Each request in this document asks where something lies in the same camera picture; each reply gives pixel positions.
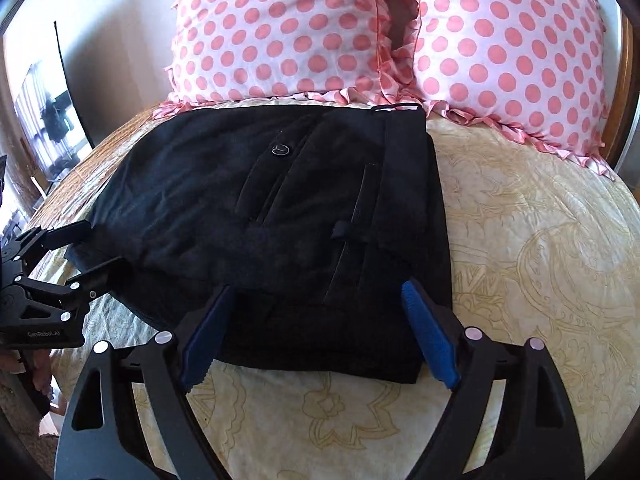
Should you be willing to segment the person's left hand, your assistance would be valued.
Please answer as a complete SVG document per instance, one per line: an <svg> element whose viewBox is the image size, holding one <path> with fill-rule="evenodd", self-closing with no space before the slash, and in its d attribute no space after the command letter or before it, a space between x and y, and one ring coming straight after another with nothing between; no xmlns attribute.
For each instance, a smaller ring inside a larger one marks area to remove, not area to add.
<svg viewBox="0 0 640 480"><path fill-rule="evenodd" d="M49 412L65 414L65 399L53 385L50 350L1 348L1 382L40 418Z"/></svg>

